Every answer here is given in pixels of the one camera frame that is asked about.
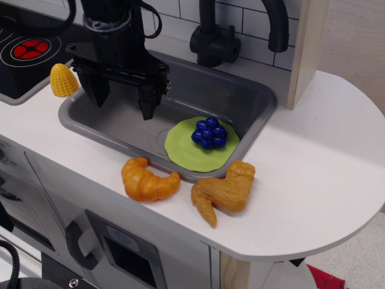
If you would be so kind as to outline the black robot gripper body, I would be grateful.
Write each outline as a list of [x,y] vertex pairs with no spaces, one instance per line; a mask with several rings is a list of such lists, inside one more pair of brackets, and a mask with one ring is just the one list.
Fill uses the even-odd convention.
[[150,83],[162,94],[170,90],[167,64],[145,48],[141,13],[124,13],[122,18],[103,22],[83,17],[91,42],[71,43],[66,51],[73,58],[73,70],[79,74],[101,75],[108,81],[141,87]]

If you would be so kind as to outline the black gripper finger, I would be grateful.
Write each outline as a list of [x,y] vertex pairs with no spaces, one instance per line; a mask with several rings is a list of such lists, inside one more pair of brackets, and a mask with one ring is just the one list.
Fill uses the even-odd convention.
[[144,120],[153,118],[155,109],[161,103],[162,93],[151,84],[143,84],[138,89],[139,106]]
[[79,73],[78,76],[91,102],[101,107],[109,95],[109,81],[101,75]]

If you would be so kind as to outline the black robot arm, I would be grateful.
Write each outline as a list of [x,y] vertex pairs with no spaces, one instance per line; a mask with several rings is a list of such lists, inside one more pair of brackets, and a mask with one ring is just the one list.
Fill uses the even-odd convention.
[[144,120],[153,118],[162,95],[170,89],[169,66],[145,48],[142,9],[159,13],[144,1],[82,1],[83,24],[90,42],[69,44],[72,67],[91,102],[101,107],[110,82],[138,89]]

